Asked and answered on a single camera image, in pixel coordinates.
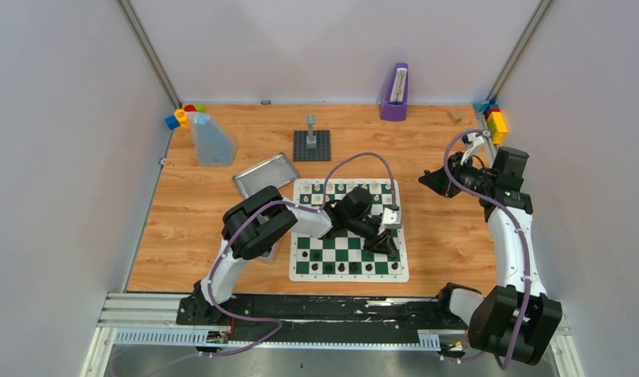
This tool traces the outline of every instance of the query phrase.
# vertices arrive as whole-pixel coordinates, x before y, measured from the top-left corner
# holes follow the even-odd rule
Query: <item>gray lego baseplate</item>
[[[331,161],[331,131],[315,130],[317,146],[308,148],[306,136],[308,131],[294,131],[293,161]]]

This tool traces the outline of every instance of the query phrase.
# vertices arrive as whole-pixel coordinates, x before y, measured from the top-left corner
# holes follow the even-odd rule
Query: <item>metal corner post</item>
[[[528,24],[525,25],[525,29],[523,29],[523,32],[520,34],[518,42],[516,42],[516,45],[513,47],[513,50],[507,58],[504,67],[502,67],[498,78],[495,80],[495,84],[493,84],[491,91],[488,93],[488,101],[492,103],[497,102],[498,97],[502,92],[502,88],[504,87],[507,79],[509,79],[511,72],[516,67],[520,56],[525,51],[525,48],[528,46],[528,43],[530,42],[532,36],[539,28],[539,25],[542,23],[544,17],[548,13],[548,10],[550,9],[550,6],[553,3],[554,0],[539,0],[535,11],[532,13],[530,20],[528,21]]]
[[[132,28],[134,36],[135,38],[137,38],[137,41],[139,42],[139,46],[141,46],[141,50],[144,52],[144,55],[146,55],[148,62],[151,64],[151,68],[153,69],[153,72],[155,73],[155,75],[158,77],[158,80],[160,81],[160,85],[164,89],[165,94],[170,100],[170,103],[172,104],[174,108],[180,108],[182,105],[181,100],[179,99],[176,93],[176,90],[174,90],[172,86],[172,82],[170,81],[170,78],[167,76],[165,69],[162,67],[162,64],[160,63],[160,59],[158,58],[158,55],[155,53],[155,50],[153,49],[153,45],[151,44],[151,41],[148,40],[146,31],[144,31],[144,27],[141,25],[141,22],[139,21],[139,17],[137,16],[137,12],[135,11],[133,7],[132,2],[130,2],[130,0],[115,0],[115,1],[116,1],[116,4],[118,4],[121,10],[123,11],[123,16],[128,21],[130,28]]]

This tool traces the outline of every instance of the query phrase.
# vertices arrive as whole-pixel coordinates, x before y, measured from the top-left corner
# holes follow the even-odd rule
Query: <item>yellow lego block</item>
[[[488,129],[491,131],[491,137],[494,144],[501,144],[507,135],[507,129],[505,119],[502,117],[501,112],[491,112],[486,119]]]
[[[190,126],[188,115],[185,113],[185,110],[179,108],[174,112],[174,116],[176,117],[176,120],[178,121],[178,124],[181,125],[181,127]]]

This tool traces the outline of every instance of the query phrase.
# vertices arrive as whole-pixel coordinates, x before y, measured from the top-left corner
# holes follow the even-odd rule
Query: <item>white wall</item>
[[[556,3],[500,99],[506,143],[587,375],[639,375],[639,0]]]
[[[183,101],[483,100],[538,0],[133,0]]]
[[[169,112],[114,1],[0,2],[0,376],[79,373]]]

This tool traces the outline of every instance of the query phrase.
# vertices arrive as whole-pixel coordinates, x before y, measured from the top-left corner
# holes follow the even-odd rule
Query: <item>gray floor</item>
[[[121,346],[112,351],[117,376],[145,376],[164,364],[196,352],[180,346]],[[192,358],[157,376],[521,376],[559,377],[550,351],[534,367],[512,363],[502,372],[493,356],[468,364],[440,362],[429,353],[393,351],[275,350],[255,349],[230,357]]]

